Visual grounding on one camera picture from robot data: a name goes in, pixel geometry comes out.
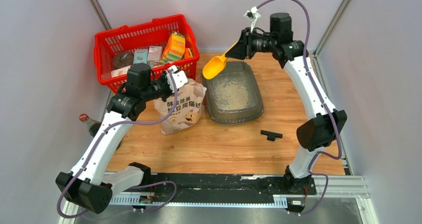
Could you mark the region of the yellow plastic scoop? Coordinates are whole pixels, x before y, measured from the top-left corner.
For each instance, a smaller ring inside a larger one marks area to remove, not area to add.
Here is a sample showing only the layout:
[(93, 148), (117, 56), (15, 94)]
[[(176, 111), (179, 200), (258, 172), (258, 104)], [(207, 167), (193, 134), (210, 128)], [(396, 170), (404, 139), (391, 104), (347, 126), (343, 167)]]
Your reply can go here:
[(236, 45), (231, 45), (222, 55), (211, 58), (203, 68), (202, 75), (205, 79), (210, 80), (217, 76), (226, 67), (228, 57), (226, 53)]

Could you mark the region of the cat litter bag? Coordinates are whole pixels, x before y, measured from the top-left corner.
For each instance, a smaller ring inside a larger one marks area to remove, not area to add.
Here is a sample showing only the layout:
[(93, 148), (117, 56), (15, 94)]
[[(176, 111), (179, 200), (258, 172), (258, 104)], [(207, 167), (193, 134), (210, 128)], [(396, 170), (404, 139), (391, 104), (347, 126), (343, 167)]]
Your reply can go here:
[(162, 99), (154, 100), (154, 108), (161, 117), (169, 113), (173, 104), (174, 112), (165, 121), (161, 122), (161, 133), (170, 135), (195, 125), (204, 111), (203, 101), (207, 89), (193, 79), (178, 89), (178, 98), (172, 95), (165, 102)]

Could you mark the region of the black bag clip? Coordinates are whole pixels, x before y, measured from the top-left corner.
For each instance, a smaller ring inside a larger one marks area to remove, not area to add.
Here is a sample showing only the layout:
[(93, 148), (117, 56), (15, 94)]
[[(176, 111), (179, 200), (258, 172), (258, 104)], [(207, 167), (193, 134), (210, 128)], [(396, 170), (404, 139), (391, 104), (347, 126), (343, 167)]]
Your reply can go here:
[(275, 141), (278, 138), (283, 138), (283, 135), (281, 133), (271, 132), (267, 130), (260, 130), (260, 134), (267, 136), (268, 141)]

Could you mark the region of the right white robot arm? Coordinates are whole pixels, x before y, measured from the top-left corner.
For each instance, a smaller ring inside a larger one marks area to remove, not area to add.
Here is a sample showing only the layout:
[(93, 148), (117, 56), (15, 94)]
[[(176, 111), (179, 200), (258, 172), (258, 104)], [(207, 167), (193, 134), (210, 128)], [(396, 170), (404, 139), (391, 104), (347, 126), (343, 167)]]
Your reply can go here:
[(288, 13), (271, 14), (268, 32), (260, 28), (243, 29), (225, 57), (245, 60), (257, 52), (272, 54), (292, 80), (305, 108), (307, 121), (296, 131), (300, 147), (284, 175), (286, 191), (295, 194), (310, 182), (314, 162), (336, 140), (347, 114), (334, 106), (315, 78), (304, 43), (293, 39), (292, 18)]

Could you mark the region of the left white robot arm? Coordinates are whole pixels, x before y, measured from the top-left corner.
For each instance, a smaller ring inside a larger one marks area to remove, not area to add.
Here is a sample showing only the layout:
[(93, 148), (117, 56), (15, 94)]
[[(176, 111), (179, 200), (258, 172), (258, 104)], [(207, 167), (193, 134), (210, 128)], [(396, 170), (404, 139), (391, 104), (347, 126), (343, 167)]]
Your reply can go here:
[(188, 83), (184, 71), (175, 65), (153, 80), (149, 65), (134, 64), (127, 71), (127, 81), (110, 99), (99, 130), (88, 149), (68, 173), (61, 172), (56, 185), (61, 190), (57, 202), (58, 214), (66, 219), (83, 216), (88, 212), (102, 213), (112, 198), (128, 189), (145, 192), (154, 186), (151, 169), (137, 162), (106, 176), (111, 157), (130, 128), (140, 123), (140, 113), (149, 101), (166, 101), (178, 95), (178, 89)]

